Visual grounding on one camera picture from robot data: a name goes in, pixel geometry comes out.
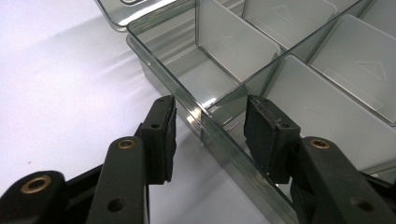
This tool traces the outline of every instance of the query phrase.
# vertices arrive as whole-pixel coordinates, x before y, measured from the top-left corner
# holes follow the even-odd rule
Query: plastic storage box
[[[179,115],[268,219],[293,223],[281,191],[287,186],[274,185],[250,158],[247,96],[269,98],[303,136],[328,138],[361,171],[394,180],[396,14],[380,8],[395,5],[178,0],[129,22],[127,43],[147,78],[177,98]]]

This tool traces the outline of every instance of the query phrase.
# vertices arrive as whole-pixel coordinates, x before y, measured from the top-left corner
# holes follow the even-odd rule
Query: compartment
[[[207,107],[271,62],[280,48],[217,1],[197,4],[143,34],[130,32],[130,36],[198,104]]]
[[[391,125],[396,121],[396,39],[345,15],[310,64]]]
[[[336,12],[335,5],[324,0],[248,0],[244,18],[290,49]]]
[[[302,128],[330,139],[359,169],[396,159],[396,131],[293,56],[276,74],[267,98]]]
[[[375,0],[361,19],[375,28],[396,37],[396,1]]]

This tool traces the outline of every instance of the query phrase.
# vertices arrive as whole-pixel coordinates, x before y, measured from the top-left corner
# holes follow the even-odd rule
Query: transparent compartment divider
[[[394,37],[345,15],[323,41],[310,64],[394,125],[395,58]]]
[[[276,42],[217,1],[198,1],[197,44],[237,82],[252,76],[280,54]]]
[[[326,0],[334,4],[337,7],[338,12],[343,12],[351,7],[353,4],[357,3],[358,0]]]
[[[337,12],[323,0],[248,0],[244,19],[290,49]]]
[[[233,118],[238,117],[246,109],[247,94],[264,96],[271,89],[274,82],[274,73],[282,64],[282,58],[292,53],[301,60],[308,62],[317,51],[321,41],[326,37],[335,24],[336,19],[331,20],[325,26],[322,26],[320,29],[308,36],[297,46],[293,47],[286,53],[281,54],[256,74],[240,83],[238,88],[235,88],[226,95],[220,97],[208,108],[213,115],[213,119],[222,125],[226,125]]]
[[[396,1],[375,0],[361,19],[375,28],[396,37]]]
[[[267,98],[302,127],[303,136],[333,141],[359,170],[396,159],[396,130],[295,57],[285,58]]]

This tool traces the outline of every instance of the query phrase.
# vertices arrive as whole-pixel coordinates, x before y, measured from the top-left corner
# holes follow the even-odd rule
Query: white table surface
[[[66,180],[102,163],[160,97],[126,34],[93,0],[0,3],[0,194],[25,175]],[[177,119],[171,183],[150,187],[151,223],[266,223]]]

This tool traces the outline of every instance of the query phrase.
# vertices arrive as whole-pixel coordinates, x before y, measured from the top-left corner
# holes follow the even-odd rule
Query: screw hole
[[[312,145],[313,147],[317,147],[317,148],[326,149],[326,148],[329,148],[329,147],[330,147],[330,145],[329,145],[328,142],[323,141],[323,140],[320,140],[320,139],[312,139],[312,140],[310,141],[310,143],[311,143],[311,145]]]
[[[127,140],[120,141],[117,144],[117,147],[119,147],[121,149],[127,149],[127,148],[134,147],[135,144],[136,144],[136,142],[134,140],[127,139]]]
[[[126,200],[122,198],[114,199],[107,205],[110,212],[119,212],[125,206]]]
[[[50,177],[47,175],[33,178],[22,186],[21,192],[24,194],[37,193],[45,189],[50,184],[50,181]]]
[[[352,197],[350,199],[350,203],[356,207],[359,207],[359,209],[364,210],[366,212],[374,211],[373,206],[370,203],[368,203],[366,200],[364,200],[363,198]]]
[[[32,182],[29,184],[28,188],[29,189],[36,189],[42,187],[46,183],[45,180],[43,179],[37,179],[36,181]]]

